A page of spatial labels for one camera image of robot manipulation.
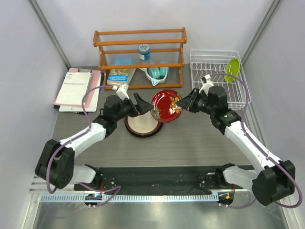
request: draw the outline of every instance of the wooden rack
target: wooden rack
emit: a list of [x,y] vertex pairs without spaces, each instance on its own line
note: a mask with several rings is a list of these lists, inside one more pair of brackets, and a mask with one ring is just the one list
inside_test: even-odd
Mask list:
[[[101,41],[100,36],[105,35],[126,35],[126,34],[143,34],[143,33],[181,33],[181,38],[179,39],[154,39],[154,40],[127,40],[127,41]],[[114,65],[107,61],[106,55],[108,54],[132,54],[138,53],[138,50],[107,50],[105,51],[103,46],[113,46],[113,45],[137,45],[137,44],[171,44],[179,43],[179,48],[160,48],[160,49],[150,49],[150,53],[154,52],[179,52],[177,62],[167,62],[167,63],[135,63],[128,65]],[[153,68],[153,67],[176,67],[179,68],[178,83],[165,84],[161,83],[156,86],[151,84],[144,85],[129,85],[130,89],[142,89],[142,88],[175,88],[182,87],[183,79],[181,74],[181,68],[184,67],[184,57],[183,57],[183,44],[186,43],[186,31],[185,28],[182,29],[171,29],[171,30],[138,30],[138,31],[112,31],[112,32],[98,32],[95,31],[93,38],[93,45],[99,47],[100,49],[100,61],[99,68],[106,73],[105,85],[111,69],[122,69],[122,68]]]

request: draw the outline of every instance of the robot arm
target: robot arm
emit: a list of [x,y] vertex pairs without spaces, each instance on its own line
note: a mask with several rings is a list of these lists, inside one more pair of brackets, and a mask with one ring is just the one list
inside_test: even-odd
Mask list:
[[[261,151],[244,134],[241,117],[228,108],[227,94],[223,87],[213,86],[209,75],[203,78],[202,88],[194,88],[192,92],[176,104],[192,113],[204,112],[211,118],[212,124],[223,135],[233,141],[242,153],[249,159],[255,171],[240,169],[232,164],[221,170],[224,182],[235,184],[253,192],[256,199],[267,206],[294,193],[295,186],[288,177],[265,157]],[[290,161],[281,161],[272,154],[246,128],[252,139],[272,158],[278,162],[293,178],[295,166]]]
[[46,180],[47,167],[53,153],[63,144],[66,144],[57,154],[50,169],[50,184],[56,188],[64,188],[68,184],[86,183],[92,188],[100,184],[101,176],[98,170],[91,166],[75,166],[75,158],[98,141],[107,138],[116,129],[117,121],[126,116],[136,117],[153,109],[153,106],[144,101],[137,93],[133,94],[137,104],[134,105],[127,94],[128,85],[123,84],[117,89],[117,95],[106,98],[100,115],[93,120],[91,127],[79,133],[60,140],[49,140],[42,151],[35,169],[35,174]]

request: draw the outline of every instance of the pink folder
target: pink folder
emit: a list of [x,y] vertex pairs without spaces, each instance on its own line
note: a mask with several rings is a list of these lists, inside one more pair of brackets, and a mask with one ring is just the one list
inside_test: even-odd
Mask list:
[[[77,71],[78,71],[78,68],[70,68],[70,69],[69,69],[69,72],[70,72],[70,73],[77,73]],[[99,86],[99,85],[97,85],[97,84],[98,84],[98,81],[99,81],[100,76],[101,76],[101,71],[92,70],[92,80],[91,80],[90,89]],[[87,102],[86,102],[86,104],[85,104],[85,108],[88,108],[88,107],[90,106],[91,100],[92,100],[92,98],[93,98],[93,94],[94,94],[94,91],[92,91],[92,92],[89,93],[88,98],[87,98]],[[81,107],[81,105],[69,105],[69,104],[55,104],[55,103],[54,103],[54,105]]]

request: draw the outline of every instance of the floral pattern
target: floral pattern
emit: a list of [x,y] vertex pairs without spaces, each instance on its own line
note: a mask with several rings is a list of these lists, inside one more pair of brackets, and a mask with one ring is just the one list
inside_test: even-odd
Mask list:
[[171,101],[172,101],[172,104],[170,105],[170,112],[171,112],[171,114],[173,114],[173,113],[177,113],[177,114],[179,114],[179,113],[181,113],[181,111],[182,111],[182,108],[181,107],[179,107],[177,104],[176,104],[176,102],[177,101],[179,101],[180,99],[182,99],[182,97],[179,95],[179,94],[177,94],[177,96],[174,98],[174,97],[170,97],[170,99],[171,99]]
[[160,114],[160,109],[155,107],[153,110],[151,110],[152,116],[154,118],[160,118],[161,114]]

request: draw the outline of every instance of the white wall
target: white wall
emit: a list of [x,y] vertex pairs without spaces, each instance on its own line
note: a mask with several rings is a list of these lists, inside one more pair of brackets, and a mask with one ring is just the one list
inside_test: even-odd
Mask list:
[[0,222],[20,228],[65,67],[25,0],[0,3]]
[[[305,1],[283,1],[244,66],[267,146],[296,166],[305,194]],[[294,195],[293,204],[298,195]],[[295,210],[305,228],[301,213]]]
[[190,49],[243,56],[272,0],[37,0],[72,66],[98,65],[98,31],[186,28]]

